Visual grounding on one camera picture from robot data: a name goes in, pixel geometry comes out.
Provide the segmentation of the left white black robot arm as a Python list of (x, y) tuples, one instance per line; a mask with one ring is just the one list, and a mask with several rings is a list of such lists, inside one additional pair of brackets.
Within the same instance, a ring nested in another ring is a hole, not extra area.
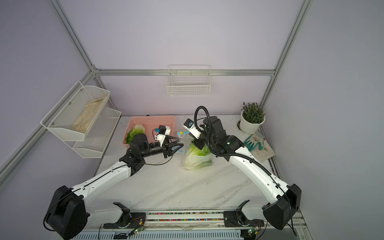
[(120, 202), (99, 209), (90, 208), (90, 204), (115, 184), (137, 173), (146, 164), (146, 157), (162, 154), (171, 158), (184, 146), (177, 137), (162, 134), (158, 137), (160, 141), (149, 143), (145, 134), (134, 135), (126, 154), (109, 169), (71, 188), (58, 188), (43, 219), (45, 229), (70, 240), (88, 227), (109, 224), (124, 229), (136, 224), (130, 209)]

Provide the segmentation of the bagged chinese cabbage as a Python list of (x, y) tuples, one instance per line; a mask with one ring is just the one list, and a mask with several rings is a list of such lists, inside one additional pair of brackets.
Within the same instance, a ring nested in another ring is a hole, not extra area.
[(209, 148), (204, 147), (202, 150), (199, 150), (193, 145), (192, 141), (190, 141), (185, 151), (182, 166), (186, 170), (198, 170), (211, 166), (213, 164), (212, 158), (213, 154)]

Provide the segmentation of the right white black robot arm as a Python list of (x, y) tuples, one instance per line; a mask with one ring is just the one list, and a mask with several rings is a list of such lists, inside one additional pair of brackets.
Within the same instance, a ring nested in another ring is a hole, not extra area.
[(198, 148), (208, 147), (215, 157), (222, 157), (239, 168), (264, 194), (267, 204), (255, 210), (245, 211), (248, 201), (242, 202), (235, 210), (235, 225), (246, 226), (262, 214), (275, 229), (294, 227), (293, 217), (300, 208), (302, 190), (296, 185), (288, 185), (264, 167), (236, 136), (228, 135), (216, 116), (210, 116), (204, 106), (197, 107), (193, 120), (188, 119), (184, 127), (194, 138), (192, 143)]

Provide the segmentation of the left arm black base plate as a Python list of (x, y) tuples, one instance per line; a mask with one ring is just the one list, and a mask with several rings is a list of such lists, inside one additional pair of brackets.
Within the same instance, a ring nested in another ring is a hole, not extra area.
[(104, 224), (104, 229), (136, 229), (145, 223), (146, 213), (123, 214), (117, 223)]

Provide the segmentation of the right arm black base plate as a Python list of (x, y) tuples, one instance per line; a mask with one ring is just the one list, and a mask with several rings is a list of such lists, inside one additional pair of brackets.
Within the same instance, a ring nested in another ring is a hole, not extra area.
[(263, 220), (249, 220), (242, 212), (224, 211), (225, 227), (264, 227)]

